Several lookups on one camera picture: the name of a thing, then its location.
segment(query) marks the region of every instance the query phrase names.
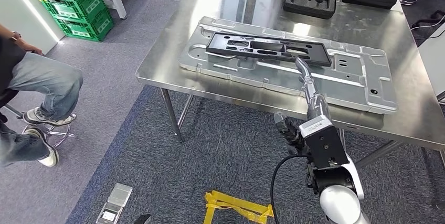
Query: person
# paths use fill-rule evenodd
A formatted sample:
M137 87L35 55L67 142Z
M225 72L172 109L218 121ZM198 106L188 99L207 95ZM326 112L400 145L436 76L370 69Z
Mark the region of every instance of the person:
M25 42L19 33L0 24L0 97L7 89L37 91L45 95L43 103L24 113L27 124L62 126L71 123L82 87L79 69L46 58L42 50ZM57 151L33 126L23 134L12 131L0 116L0 165L19 161L39 161L53 167L59 161Z

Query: jeans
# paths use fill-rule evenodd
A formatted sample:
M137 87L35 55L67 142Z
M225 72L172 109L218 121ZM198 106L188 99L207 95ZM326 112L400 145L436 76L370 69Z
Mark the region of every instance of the jeans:
M79 69L28 52L13 69L9 89L37 91L46 95L37 114L46 119L64 120L76 107L83 77ZM35 136L10 130L0 121L0 165L34 161L49 153L43 141Z

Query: gray carpet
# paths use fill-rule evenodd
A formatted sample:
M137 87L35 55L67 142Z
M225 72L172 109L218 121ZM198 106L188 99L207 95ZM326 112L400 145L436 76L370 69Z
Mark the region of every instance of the gray carpet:
M171 92L176 113L186 95ZM158 88L145 87L130 114L126 136L115 138L67 223L94 223L115 183L134 188L120 224L141 214L152 223L202 223L204 193L218 190L267 205L277 162L287 155L272 114L195 98L178 143ZM355 160L385 140L346 132ZM435 151L402 146L359 171L373 223L443 223L445 170ZM324 223L304 160L284 164L276 182L281 223ZM250 223L233 210L217 210L213 223Z

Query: stool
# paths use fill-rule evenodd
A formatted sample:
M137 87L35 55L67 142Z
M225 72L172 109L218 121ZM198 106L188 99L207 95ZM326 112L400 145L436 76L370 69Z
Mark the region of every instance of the stool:
M14 109L11 105L8 104L10 102L10 100L12 100L17 94L18 94L17 90L11 90L11 89L7 89L7 90L5 90L5 92L0 94L0 108L4 106L7 110L9 110L13 114L15 114L17 119L23 121L24 113L19 112L18 110ZM75 137L73 134L70 133L71 123L64 125L64 127L66 127L66 130L64 132L53 131L55 126L48 125L48 124L28 125L23 129L22 134L25 132L25 130L27 130L30 127L38 127L40 130L42 130L42 132L45 134L45 138L47 139L47 141L51 136L58 136L58 137L55 137L54 143L51 143L51 146L54 148L59 146L68 137Z

